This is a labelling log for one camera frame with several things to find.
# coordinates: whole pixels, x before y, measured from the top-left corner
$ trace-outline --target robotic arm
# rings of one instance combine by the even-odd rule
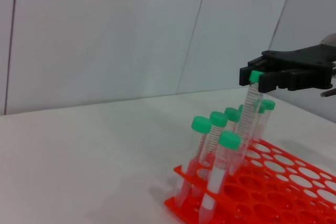
[[[267,93],[276,88],[290,91],[317,88],[331,89],[332,76],[336,74],[336,47],[320,45],[295,51],[264,51],[261,57],[241,68],[239,85],[249,84],[252,70],[264,72],[259,79],[259,92]],[[321,93],[323,97],[336,94],[336,89]]]

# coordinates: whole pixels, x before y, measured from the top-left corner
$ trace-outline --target white wall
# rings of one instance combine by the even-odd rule
[[[271,50],[317,45],[325,36],[336,33],[336,0],[288,0],[283,11]],[[336,122],[336,97],[321,98],[321,92],[277,90],[272,95]]]
[[[237,87],[267,50],[285,0],[203,0],[179,93]]]
[[[0,115],[4,114],[13,0],[0,0]]]
[[[17,0],[8,113],[176,93],[201,0]]]

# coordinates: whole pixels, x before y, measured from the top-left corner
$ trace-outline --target white tabletop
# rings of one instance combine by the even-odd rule
[[[246,89],[0,117],[0,223],[180,223],[173,195],[196,115],[238,107]],[[327,172],[336,125],[277,101],[265,139]]]

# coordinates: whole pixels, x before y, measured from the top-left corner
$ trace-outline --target test tube rack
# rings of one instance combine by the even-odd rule
[[[181,166],[174,171],[216,200],[209,224],[336,224],[336,177],[263,140],[252,144],[219,195]],[[175,207],[174,197],[165,205],[185,223],[198,224],[201,201],[190,190],[182,207]]]

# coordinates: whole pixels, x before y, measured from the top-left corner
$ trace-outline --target green cap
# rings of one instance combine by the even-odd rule
[[[227,116],[222,112],[213,111],[210,115],[210,121],[214,126],[225,127],[227,124]]]
[[[197,132],[208,134],[211,131],[212,123],[204,116],[195,116],[191,128]]]
[[[238,111],[241,113],[243,111],[244,105],[240,105]]]
[[[237,150],[240,146],[240,136],[231,131],[223,131],[218,142],[225,148]]]
[[[265,106],[266,110],[274,110],[275,108],[275,101],[263,99],[262,104]]]
[[[259,107],[259,114],[264,114],[264,112],[265,112],[265,106],[262,104]]]
[[[250,82],[258,83],[259,82],[259,77],[264,74],[264,72],[252,70],[251,75],[250,75]]]
[[[236,110],[235,108],[226,108],[224,114],[227,116],[227,118],[232,122],[239,122],[240,119],[240,112]]]

